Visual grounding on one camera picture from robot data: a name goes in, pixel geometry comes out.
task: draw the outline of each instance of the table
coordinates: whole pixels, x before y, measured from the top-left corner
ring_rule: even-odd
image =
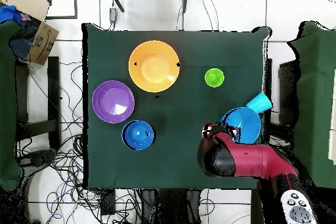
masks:
[[[85,177],[88,187],[142,189],[254,189],[250,177],[212,178],[197,163],[201,128],[217,122],[229,109],[243,106],[262,90],[263,44],[267,27],[253,32],[111,32],[92,24],[83,27]],[[180,60],[180,74],[168,90],[148,93],[128,72],[133,49],[148,40],[170,44]],[[204,82],[205,72],[220,68],[219,88]],[[108,124],[94,113],[91,99],[103,81],[118,80],[135,96],[135,110],[122,123]],[[121,140],[123,126],[144,120],[156,130],[146,150],[128,149]]]

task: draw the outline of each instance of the cyan cup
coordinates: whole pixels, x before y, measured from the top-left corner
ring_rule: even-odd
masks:
[[[268,109],[271,109],[272,103],[264,93],[260,93],[252,101],[247,103],[246,107],[259,114]]]

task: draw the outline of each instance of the blue cloth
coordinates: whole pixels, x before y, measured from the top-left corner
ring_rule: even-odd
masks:
[[[13,20],[17,23],[21,20],[21,14],[15,9],[15,6],[0,7],[0,23],[6,20]]]

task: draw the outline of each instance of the game controller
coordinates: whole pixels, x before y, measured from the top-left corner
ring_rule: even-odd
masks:
[[[317,224],[309,201],[301,192],[285,191],[281,203],[287,224]]]

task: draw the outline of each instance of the blue bowl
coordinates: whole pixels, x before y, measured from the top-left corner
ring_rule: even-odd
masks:
[[[144,150],[155,141],[156,134],[153,127],[144,121],[131,121],[121,132],[123,143],[132,150]]]
[[[261,132],[259,115],[248,107],[230,110],[220,119],[220,124],[240,129],[240,137],[236,137],[236,143],[253,144]]]

